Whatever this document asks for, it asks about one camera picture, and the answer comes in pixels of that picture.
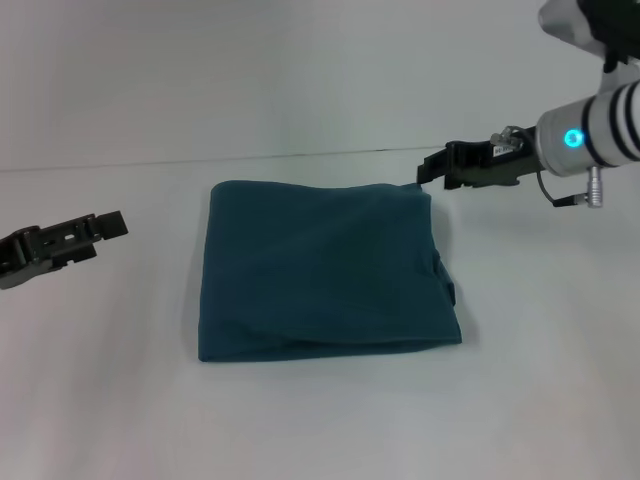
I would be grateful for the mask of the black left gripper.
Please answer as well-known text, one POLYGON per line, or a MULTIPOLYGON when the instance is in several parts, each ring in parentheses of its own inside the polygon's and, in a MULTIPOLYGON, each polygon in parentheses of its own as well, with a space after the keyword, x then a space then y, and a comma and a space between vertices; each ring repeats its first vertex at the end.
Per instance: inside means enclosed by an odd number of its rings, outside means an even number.
POLYGON ((94 244, 129 233, 120 211, 90 214, 41 229, 31 226, 1 240, 1 289, 34 279, 50 260, 49 272, 95 258, 94 244))

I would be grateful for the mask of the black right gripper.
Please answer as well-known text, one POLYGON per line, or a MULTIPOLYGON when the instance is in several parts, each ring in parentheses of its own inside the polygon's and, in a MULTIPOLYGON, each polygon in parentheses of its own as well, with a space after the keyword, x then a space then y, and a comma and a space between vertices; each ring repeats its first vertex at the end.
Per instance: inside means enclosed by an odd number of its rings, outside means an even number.
POLYGON ((427 184, 443 178, 447 191, 517 186, 521 177, 535 174, 541 165, 535 149, 536 128, 516 130, 514 136, 522 141, 522 147, 502 154, 496 154, 489 141, 449 142, 423 159, 417 167, 416 183, 427 184))

